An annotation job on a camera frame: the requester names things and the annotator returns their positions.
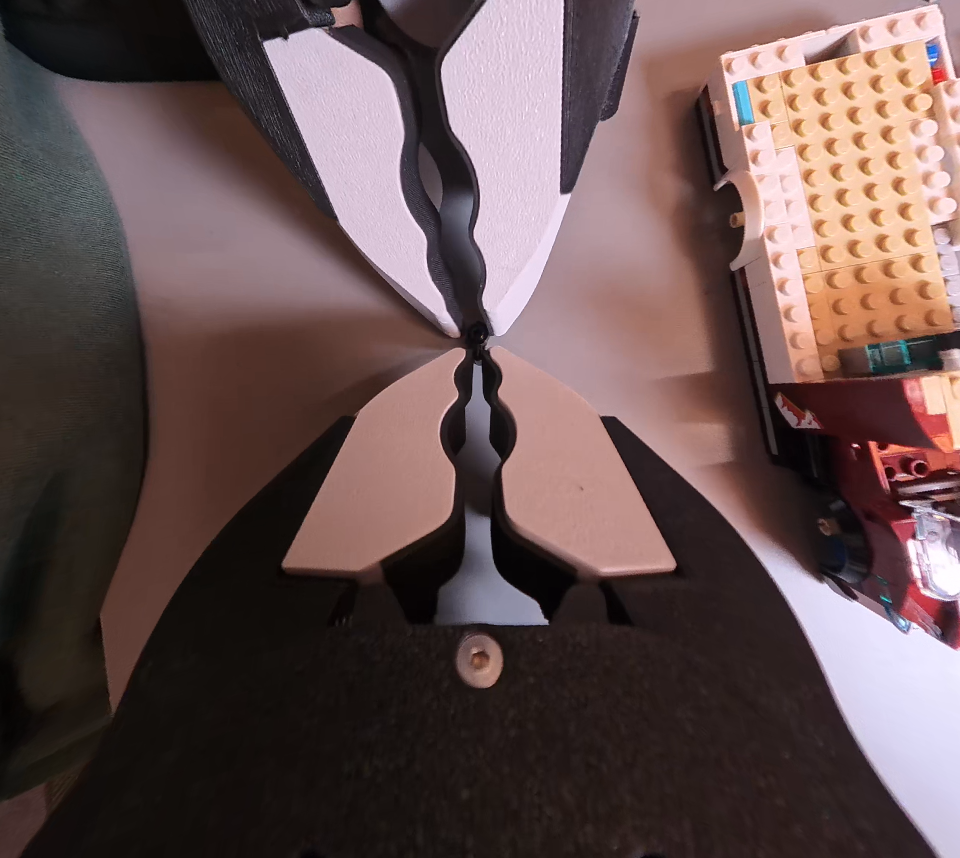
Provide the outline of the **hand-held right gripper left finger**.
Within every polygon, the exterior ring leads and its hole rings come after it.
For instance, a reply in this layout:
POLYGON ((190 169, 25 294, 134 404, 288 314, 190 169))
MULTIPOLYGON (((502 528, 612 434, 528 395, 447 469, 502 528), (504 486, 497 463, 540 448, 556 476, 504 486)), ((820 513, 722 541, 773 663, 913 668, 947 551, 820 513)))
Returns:
POLYGON ((286 553, 285 572, 385 584, 408 621, 434 621, 465 547, 454 457, 465 441, 466 351, 389 385, 357 412, 286 553))

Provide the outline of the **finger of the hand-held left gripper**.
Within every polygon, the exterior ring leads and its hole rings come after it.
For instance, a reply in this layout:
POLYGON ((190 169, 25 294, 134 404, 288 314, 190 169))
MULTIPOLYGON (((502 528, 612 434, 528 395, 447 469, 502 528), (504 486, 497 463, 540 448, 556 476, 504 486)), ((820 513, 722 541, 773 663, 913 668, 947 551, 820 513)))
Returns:
POLYGON ((482 308, 503 335, 537 287, 561 191, 565 0, 482 0, 440 60, 450 131, 476 185, 482 308))
POLYGON ((458 338, 463 318, 399 56, 355 26, 312 27, 263 48, 343 233, 405 300, 458 338))

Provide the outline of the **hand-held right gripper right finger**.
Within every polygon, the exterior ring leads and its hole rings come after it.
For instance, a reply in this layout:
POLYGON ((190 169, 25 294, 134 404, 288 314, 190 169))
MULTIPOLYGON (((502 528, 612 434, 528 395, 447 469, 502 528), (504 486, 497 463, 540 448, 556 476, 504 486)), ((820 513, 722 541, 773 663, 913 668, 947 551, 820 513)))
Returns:
POLYGON ((677 562, 597 411, 532 364, 486 351, 489 439, 500 458, 491 550, 547 621, 577 586, 668 575, 677 562))

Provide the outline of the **grey desk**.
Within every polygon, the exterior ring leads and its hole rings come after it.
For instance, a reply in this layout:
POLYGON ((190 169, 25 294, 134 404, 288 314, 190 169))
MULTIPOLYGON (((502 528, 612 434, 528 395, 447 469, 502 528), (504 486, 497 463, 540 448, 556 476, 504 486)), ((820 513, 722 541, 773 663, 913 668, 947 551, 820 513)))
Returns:
MULTIPOLYGON (((693 106, 726 51, 916 0, 637 0, 618 112, 502 343, 618 417, 779 584, 873 767, 958 856, 958 654, 799 563, 796 481, 768 460, 693 106)), ((137 515, 102 609, 117 703, 200 552, 330 423, 448 349, 323 217, 224 87, 60 80, 126 229, 150 399, 137 515)))

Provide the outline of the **tan white red brick vehicle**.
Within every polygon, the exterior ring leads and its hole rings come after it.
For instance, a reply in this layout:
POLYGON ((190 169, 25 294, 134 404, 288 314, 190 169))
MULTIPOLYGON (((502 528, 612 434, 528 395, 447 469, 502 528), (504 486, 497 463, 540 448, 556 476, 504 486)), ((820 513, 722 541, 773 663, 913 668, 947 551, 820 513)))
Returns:
POLYGON ((729 51, 698 112, 768 452, 822 575, 959 643, 959 81, 935 4, 729 51))

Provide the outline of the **person in green sweatshirt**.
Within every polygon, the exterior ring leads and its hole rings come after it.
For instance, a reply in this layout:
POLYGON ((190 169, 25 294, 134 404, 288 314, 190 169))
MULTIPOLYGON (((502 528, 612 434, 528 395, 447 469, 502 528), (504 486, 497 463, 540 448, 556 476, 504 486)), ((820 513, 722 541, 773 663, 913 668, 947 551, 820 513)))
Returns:
POLYGON ((86 759, 109 719, 100 612, 146 456, 121 220, 52 77, 2 40, 2 798, 86 759))

